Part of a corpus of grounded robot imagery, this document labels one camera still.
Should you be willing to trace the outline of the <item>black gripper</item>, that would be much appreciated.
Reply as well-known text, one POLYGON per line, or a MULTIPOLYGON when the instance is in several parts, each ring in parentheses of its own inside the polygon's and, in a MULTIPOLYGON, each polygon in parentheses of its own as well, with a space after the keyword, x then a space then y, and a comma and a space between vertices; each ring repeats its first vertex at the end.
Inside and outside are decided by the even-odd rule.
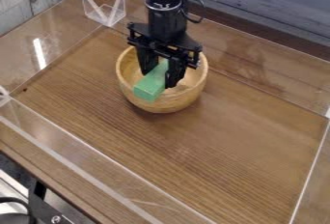
POLYGON ((146 23, 128 24, 128 44, 136 49, 141 74, 146 75, 167 59, 164 87, 174 88, 184 77, 186 69, 198 67, 202 45, 187 34, 187 22, 200 23, 202 18, 188 17, 187 0, 162 8, 146 0, 148 18, 146 23))

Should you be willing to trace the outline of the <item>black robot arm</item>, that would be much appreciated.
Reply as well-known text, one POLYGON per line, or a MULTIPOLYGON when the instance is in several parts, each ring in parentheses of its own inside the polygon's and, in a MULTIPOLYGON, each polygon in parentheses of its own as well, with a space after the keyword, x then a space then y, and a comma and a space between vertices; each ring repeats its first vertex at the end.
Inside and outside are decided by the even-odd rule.
POLYGON ((188 17, 188 0, 144 0, 148 11, 146 23, 128 24, 128 44, 135 47, 139 68, 143 74, 167 59, 164 87, 174 88, 186 74, 196 69, 202 44, 187 33, 187 22, 200 23, 203 17, 188 17))

